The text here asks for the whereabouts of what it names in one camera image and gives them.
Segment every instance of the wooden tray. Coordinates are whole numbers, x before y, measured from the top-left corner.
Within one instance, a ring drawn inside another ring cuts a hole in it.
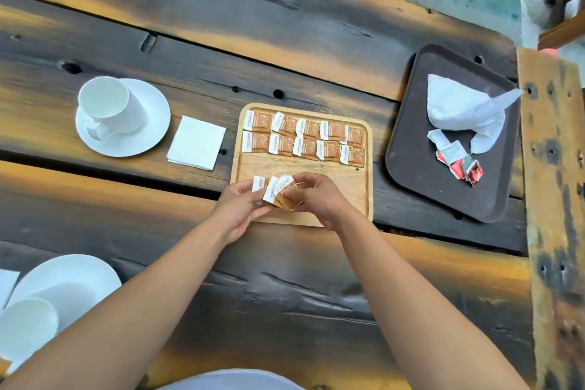
[[[341,162],[309,161],[300,157],[276,156],[270,153],[242,153],[243,122],[247,110],[272,114],[282,112],[290,114],[296,119],[305,118],[317,122],[322,120],[338,120],[346,122],[353,127],[362,128],[366,136],[366,165],[364,168],[356,168],[354,166],[344,165]],[[374,217],[372,153],[371,128],[363,120],[331,114],[306,112],[293,108],[276,107],[263,103],[251,103],[246,105],[240,113],[230,183],[252,179],[254,176],[269,178],[288,173],[294,175],[305,171],[325,174],[335,182],[335,185],[339,187],[341,193],[347,197],[347,200],[371,221]],[[290,213],[282,209],[274,210],[260,218],[259,221],[322,227],[317,218],[311,213]]]

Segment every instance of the hand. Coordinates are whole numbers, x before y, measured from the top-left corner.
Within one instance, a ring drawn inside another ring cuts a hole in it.
[[[228,185],[208,218],[225,229],[226,244],[239,239],[254,219],[274,209],[272,205],[256,205],[266,188],[252,193],[252,183],[250,179]]]
[[[313,213],[325,228],[336,231],[343,216],[355,210],[327,176],[301,173],[292,178],[298,187],[285,190],[282,194],[297,203],[302,202],[295,212]]]

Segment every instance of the white cup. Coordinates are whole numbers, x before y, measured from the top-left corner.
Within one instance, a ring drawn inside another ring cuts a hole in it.
[[[81,282],[62,282],[36,292],[31,298],[42,299],[55,308],[59,316],[57,333],[73,324],[95,303],[95,291]]]
[[[0,357],[24,361],[57,334],[59,316],[44,299],[28,298],[0,312]]]
[[[77,96],[88,116],[87,132],[97,141],[113,133],[131,133],[146,122],[144,107],[119,79],[99,76],[89,80]]]

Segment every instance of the cup handle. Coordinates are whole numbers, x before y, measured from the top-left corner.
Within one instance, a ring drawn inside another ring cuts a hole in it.
[[[108,135],[110,135],[110,133],[107,133],[105,136],[103,136],[103,138],[99,137],[98,135],[98,129],[99,128],[106,128],[106,126],[104,126],[104,124],[100,124],[98,122],[95,121],[91,121],[88,125],[87,125],[87,133],[90,135],[90,137],[96,141],[103,141],[103,138],[106,138]]]

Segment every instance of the dark brown tray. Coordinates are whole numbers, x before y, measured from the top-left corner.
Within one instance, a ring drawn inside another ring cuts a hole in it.
[[[472,187],[457,180],[435,158],[435,144],[427,133],[434,129],[427,117],[427,76],[448,77],[491,98],[516,87],[505,77],[440,45],[420,49],[406,86],[404,100],[386,151],[386,168],[399,185],[481,222],[494,222],[504,212],[512,175],[514,145],[520,117],[519,100],[506,109],[506,120],[494,146],[473,155],[483,177]],[[451,142],[459,140],[469,151],[474,131],[444,131]]]

